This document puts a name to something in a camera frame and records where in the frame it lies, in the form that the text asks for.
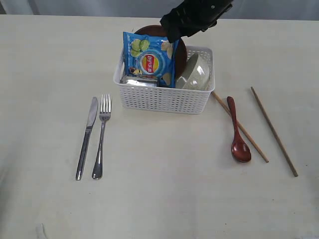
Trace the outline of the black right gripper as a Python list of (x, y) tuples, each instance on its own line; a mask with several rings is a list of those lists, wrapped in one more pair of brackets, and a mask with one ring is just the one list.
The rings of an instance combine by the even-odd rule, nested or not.
[(233, 0), (185, 0), (165, 14), (160, 24), (173, 43), (184, 36), (214, 27), (217, 20), (232, 7)]

